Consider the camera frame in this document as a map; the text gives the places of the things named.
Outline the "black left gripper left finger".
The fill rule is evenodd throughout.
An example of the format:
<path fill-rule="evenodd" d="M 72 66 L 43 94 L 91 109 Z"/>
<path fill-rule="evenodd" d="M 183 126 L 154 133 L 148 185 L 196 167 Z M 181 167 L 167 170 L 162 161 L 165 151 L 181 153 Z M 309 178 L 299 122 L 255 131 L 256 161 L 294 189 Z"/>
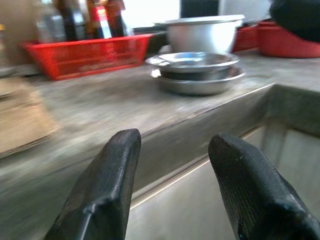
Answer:
<path fill-rule="evenodd" d="M 109 139 L 77 179 L 44 240 L 125 240 L 141 142 L 136 128 Z"/>

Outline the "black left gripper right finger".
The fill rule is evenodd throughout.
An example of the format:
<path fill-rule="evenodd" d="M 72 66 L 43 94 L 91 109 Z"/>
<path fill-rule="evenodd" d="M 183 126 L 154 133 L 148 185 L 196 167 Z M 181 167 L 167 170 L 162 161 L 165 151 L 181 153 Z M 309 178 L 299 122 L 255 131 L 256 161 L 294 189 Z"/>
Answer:
<path fill-rule="evenodd" d="M 320 221 L 257 147 L 220 133 L 208 155 L 236 240 L 320 240 Z"/>

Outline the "shallow stainless steel plate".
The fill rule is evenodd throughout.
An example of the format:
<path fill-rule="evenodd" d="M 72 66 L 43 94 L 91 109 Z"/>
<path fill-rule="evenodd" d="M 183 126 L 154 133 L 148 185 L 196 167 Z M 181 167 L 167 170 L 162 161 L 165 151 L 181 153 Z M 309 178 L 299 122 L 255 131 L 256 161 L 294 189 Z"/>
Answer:
<path fill-rule="evenodd" d="M 210 73 L 229 69 L 239 61 L 231 53 L 176 52 L 152 56 L 145 63 L 169 73 Z"/>
<path fill-rule="evenodd" d="M 164 91 L 186 96 L 211 96 L 222 94 L 245 76 L 243 68 L 234 66 L 224 73 L 219 74 L 219 79 L 214 80 L 175 80 L 161 76 L 160 70 L 154 69 L 150 76 L 158 87 Z"/>

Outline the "brown cardboard sheet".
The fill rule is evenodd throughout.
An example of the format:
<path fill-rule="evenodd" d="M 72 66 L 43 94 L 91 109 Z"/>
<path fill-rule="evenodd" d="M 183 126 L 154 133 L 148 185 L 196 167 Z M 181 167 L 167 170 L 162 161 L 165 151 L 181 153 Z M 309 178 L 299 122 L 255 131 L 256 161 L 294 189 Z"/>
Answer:
<path fill-rule="evenodd" d="M 44 142 L 59 128 L 30 83 L 0 78 L 0 159 Z"/>

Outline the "red plastic mesh basket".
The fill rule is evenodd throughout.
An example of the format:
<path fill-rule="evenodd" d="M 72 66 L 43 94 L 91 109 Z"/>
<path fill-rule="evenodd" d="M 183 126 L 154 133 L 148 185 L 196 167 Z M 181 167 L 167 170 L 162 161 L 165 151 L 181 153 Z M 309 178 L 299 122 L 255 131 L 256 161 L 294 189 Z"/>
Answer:
<path fill-rule="evenodd" d="M 257 25 L 244 26 L 237 29 L 232 52 L 255 49 L 258 47 Z"/>
<path fill-rule="evenodd" d="M 22 48 L 52 81 L 138 67 L 151 34 L 57 43 L 26 41 Z"/>

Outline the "red plastic basin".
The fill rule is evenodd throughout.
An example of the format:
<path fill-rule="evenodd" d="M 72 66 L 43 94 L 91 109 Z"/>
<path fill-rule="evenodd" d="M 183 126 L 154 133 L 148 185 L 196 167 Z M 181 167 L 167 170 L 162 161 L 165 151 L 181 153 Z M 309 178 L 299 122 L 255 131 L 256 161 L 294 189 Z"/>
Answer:
<path fill-rule="evenodd" d="M 320 43 L 303 40 L 273 21 L 258 22 L 257 47 L 262 55 L 279 58 L 320 58 Z"/>

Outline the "tall dark red-capped bottle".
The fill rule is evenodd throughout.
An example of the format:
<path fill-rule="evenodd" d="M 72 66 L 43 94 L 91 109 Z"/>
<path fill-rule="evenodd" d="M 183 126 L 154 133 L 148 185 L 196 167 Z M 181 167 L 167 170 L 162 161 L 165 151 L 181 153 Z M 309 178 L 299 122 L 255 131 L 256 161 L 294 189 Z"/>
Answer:
<path fill-rule="evenodd" d="M 113 38 L 133 35 L 133 30 L 126 19 L 124 0 L 108 0 L 106 5 L 108 24 Z"/>

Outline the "small red-labelled bottle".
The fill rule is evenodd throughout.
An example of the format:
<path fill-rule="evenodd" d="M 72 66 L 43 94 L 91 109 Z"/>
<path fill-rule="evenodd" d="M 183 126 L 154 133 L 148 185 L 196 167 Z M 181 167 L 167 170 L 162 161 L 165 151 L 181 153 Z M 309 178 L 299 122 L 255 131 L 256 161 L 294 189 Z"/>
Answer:
<path fill-rule="evenodd" d="M 112 37 L 105 2 L 105 0 L 87 0 L 90 25 L 96 39 L 109 39 Z"/>

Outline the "large dark sauce bottle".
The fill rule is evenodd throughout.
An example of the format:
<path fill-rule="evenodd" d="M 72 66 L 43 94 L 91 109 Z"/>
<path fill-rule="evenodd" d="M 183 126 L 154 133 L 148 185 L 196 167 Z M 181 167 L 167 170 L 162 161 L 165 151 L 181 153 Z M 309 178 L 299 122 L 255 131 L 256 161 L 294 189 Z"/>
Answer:
<path fill-rule="evenodd" d="M 67 41 L 82 41 L 86 38 L 85 20 L 78 0 L 56 0 L 64 24 Z"/>

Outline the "aluminium cooking pot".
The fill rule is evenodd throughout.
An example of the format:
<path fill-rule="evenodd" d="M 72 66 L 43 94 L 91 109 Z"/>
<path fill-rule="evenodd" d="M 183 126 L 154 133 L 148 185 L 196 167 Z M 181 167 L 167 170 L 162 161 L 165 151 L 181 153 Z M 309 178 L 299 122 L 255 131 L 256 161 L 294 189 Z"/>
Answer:
<path fill-rule="evenodd" d="M 176 53 L 230 53 L 244 19 L 242 14 L 233 14 L 168 20 L 168 43 Z"/>

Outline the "clear glass bottle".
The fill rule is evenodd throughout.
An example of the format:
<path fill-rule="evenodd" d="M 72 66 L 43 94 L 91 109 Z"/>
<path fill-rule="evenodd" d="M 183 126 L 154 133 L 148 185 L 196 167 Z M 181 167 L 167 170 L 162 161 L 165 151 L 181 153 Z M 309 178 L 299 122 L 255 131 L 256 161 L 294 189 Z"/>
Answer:
<path fill-rule="evenodd" d="M 59 43 L 66 40 L 63 18 L 53 0 L 33 0 L 34 24 L 41 44 Z"/>

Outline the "black wall panel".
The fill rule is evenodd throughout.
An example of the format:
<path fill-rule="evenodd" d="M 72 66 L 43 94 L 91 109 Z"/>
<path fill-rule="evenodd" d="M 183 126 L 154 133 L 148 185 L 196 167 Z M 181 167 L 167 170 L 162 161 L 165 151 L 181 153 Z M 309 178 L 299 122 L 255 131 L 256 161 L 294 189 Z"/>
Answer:
<path fill-rule="evenodd" d="M 217 16 L 219 2 L 220 0 L 180 0 L 180 18 Z"/>

